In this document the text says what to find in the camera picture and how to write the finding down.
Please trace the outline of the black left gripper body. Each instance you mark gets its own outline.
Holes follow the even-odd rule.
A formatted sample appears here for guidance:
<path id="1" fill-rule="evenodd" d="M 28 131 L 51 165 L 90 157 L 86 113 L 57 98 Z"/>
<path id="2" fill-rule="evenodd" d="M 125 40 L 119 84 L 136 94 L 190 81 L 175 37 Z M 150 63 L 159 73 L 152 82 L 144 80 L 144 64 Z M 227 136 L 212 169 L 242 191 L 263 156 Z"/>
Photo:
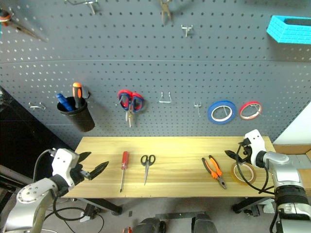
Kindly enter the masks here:
<path id="1" fill-rule="evenodd" d="M 77 164 L 74 168 L 70 170 L 70 177 L 74 182 L 74 185 L 78 185 L 80 182 L 85 179 L 93 180 L 94 177 L 91 172 L 87 172 L 83 170 L 83 166 L 81 164 Z"/>

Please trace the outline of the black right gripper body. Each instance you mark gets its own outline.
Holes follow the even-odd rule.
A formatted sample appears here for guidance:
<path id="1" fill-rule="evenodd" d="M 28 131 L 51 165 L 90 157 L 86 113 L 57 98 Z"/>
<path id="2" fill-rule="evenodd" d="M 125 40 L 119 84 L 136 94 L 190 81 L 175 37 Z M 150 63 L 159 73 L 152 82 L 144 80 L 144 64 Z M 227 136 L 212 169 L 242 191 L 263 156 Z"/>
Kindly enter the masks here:
<path id="1" fill-rule="evenodd" d="M 252 155 L 252 149 L 250 146 L 242 146 L 239 145 L 238 151 L 236 152 L 236 162 L 239 164 L 243 163 L 251 163 L 251 155 Z"/>

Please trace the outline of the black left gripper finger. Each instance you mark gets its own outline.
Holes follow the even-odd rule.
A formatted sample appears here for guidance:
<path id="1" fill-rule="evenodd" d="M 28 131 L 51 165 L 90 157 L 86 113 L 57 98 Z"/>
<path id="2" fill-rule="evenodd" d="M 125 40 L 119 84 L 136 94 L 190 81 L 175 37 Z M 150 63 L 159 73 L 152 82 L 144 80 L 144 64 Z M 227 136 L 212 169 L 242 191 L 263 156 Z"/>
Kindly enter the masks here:
<path id="1" fill-rule="evenodd" d="M 109 162 L 106 161 L 106 162 L 103 162 L 103 163 L 99 164 L 98 166 L 96 166 L 94 168 L 94 170 L 92 170 L 89 173 L 88 179 L 93 180 L 95 177 L 97 177 L 99 174 L 101 174 L 105 170 L 105 168 L 108 166 L 108 164 L 109 164 Z"/>
<path id="2" fill-rule="evenodd" d="M 78 159 L 78 163 L 84 161 L 89 155 L 91 154 L 90 151 L 88 152 L 83 152 L 79 154 L 79 159 Z"/>

